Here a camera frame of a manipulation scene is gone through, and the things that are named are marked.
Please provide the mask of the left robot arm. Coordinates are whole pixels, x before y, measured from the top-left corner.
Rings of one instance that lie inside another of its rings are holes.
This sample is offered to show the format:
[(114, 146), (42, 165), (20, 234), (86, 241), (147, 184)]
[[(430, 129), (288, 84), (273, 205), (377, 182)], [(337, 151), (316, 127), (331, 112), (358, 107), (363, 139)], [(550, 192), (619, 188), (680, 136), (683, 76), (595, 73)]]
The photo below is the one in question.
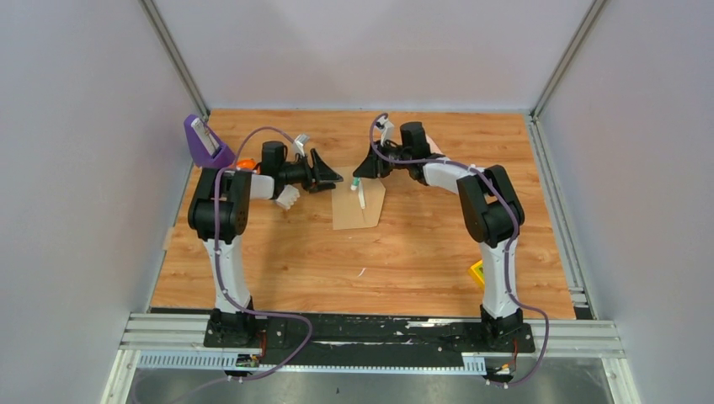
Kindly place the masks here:
[(208, 348), (246, 348), (258, 337), (258, 321), (266, 315), (253, 308), (245, 278), (242, 235), (253, 200), (272, 200), (290, 209), (301, 190), (335, 189), (343, 177), (317, 150), (293, 155), (281, 141), (266, 141), (252, 168), (205, 168), (188, 210), (188, 223), (204, 243), (211, 261), (216, 299), (205, 331)]

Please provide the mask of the beige letter paper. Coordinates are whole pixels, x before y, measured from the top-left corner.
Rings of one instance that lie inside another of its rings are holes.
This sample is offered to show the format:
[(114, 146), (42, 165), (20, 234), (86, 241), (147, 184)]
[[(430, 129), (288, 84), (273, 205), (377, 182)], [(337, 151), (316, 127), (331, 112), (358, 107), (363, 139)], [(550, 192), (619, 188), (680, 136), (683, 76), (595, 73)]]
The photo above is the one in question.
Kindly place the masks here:
[(358, 192), (358, 198), (359, 198), (359, 202), (360, 202), (360, 208), (362, 210), (364, 210), (366, 207), (365, 191), (361, 186), (359, 186), (357, 189), (357, 192)]

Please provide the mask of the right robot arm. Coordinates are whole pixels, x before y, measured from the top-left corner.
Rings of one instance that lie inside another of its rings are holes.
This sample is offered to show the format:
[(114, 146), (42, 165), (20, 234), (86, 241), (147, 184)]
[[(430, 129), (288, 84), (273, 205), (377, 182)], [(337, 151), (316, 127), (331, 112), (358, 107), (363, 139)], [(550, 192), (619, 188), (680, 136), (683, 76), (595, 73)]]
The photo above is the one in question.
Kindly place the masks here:
[(458, 196), (466, 230), (481, 253), (483, 298), (477, 330), (482, 343), (496, 352), (523, 348), (527, 341), (514, 286), (514, 255), (525, 214), (505, 168), (466, 165), (432, 150), (418, 121), (400, 127), (398, 143), (392, 141), (394, 130), (386, 114), (375, 118), (370, 149), (354, 177), (384, 178), (405, 169), (413, 180)]

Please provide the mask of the brown paper envelope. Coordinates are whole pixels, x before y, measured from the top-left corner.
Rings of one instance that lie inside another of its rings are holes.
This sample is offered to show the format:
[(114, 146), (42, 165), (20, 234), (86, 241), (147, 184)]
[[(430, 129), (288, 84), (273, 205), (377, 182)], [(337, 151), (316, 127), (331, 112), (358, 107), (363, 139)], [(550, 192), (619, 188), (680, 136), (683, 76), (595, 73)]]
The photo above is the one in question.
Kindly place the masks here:
[(340, 183), (332, 190), (332, 223), (334, 230), (376, 227), (386, 196), (386, 188), (379, 179), (364, 179), (360, 186), (365, 191), (366, 207), (360, 208), (358, 192), (350, 189), (351, 182)]

